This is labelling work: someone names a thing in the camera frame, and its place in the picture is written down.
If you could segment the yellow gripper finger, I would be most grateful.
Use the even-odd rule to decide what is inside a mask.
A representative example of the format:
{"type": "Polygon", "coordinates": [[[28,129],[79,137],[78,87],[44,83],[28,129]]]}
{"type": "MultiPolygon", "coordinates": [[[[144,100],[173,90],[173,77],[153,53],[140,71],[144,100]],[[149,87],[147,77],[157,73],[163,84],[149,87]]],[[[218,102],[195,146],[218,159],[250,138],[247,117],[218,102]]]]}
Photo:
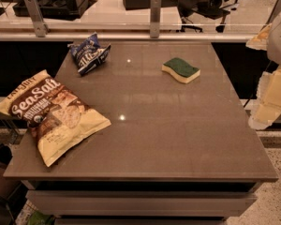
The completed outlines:
{"type": "Polygon", "coordinates": [[[273,73],[263,72],[258,85],[257,99],[253,102],[248,125],[263,130],[281,115],[281,66],[273,73]]]}
{"type": "Polygon", "coordinates": [[[268,46],[268,37],[271,29],[271,24],[267,24],[262,28],[254,37],[249,39],[245,46],[253,50],[267,50],[268,46]]]}

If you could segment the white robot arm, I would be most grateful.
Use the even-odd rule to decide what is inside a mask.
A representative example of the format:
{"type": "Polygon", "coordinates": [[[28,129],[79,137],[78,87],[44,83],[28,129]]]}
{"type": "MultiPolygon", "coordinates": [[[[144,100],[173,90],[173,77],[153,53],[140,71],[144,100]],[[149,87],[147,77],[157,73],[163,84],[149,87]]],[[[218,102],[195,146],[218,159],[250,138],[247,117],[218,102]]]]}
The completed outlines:
{"type": "Polygon", "coordinates": [[[281,115],[281,12],[248,40],[246,46],[266,51],[268,59],[278,65],[274,72],[262,72],[256,92],[257,99],[248,119],[251,128],[263,130],[281,115]]]}

